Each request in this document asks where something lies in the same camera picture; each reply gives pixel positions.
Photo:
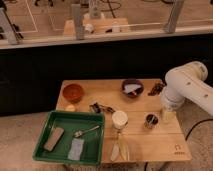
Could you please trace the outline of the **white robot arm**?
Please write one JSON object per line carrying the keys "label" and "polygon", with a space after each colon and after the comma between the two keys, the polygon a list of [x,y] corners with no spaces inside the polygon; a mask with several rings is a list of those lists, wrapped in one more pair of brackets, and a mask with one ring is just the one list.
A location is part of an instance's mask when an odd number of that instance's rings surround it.
{"label": "white robot arm", "polygon": [[205,83],[207,76],[207,67],[199,61],[170,69],[160,94],[163,108],[175,111],[189,99],[213,116],[213,87]]}

